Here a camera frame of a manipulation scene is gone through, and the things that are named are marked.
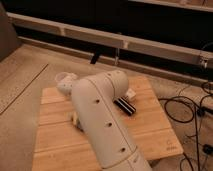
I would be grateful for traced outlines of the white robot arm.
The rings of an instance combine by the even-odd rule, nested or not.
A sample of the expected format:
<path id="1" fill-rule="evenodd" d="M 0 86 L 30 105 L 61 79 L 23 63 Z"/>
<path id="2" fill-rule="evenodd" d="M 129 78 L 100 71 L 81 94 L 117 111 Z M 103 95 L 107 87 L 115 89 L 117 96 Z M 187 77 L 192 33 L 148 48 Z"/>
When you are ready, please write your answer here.
<path id="1" fill-rule="evenodd" d="M 79 78 L 55 76 L 58 90 L 71 98 L 102 171 L 152 171 L 113 104 L 128 90 L 128 77 L 114 70 Z"/>

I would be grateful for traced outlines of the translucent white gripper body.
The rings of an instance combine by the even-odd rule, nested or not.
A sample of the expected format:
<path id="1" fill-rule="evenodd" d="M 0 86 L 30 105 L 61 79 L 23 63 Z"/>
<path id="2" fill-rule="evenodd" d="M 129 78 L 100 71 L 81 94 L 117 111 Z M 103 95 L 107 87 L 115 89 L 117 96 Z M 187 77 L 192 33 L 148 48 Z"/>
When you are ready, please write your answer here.
<path id="1" fill-rule="evenodd" d="M 55 76 L 56 87 L 59 92 L 69 96 L 71 94 L 73 82 L 78 78 L 75 73 L 61 72 Z"/>

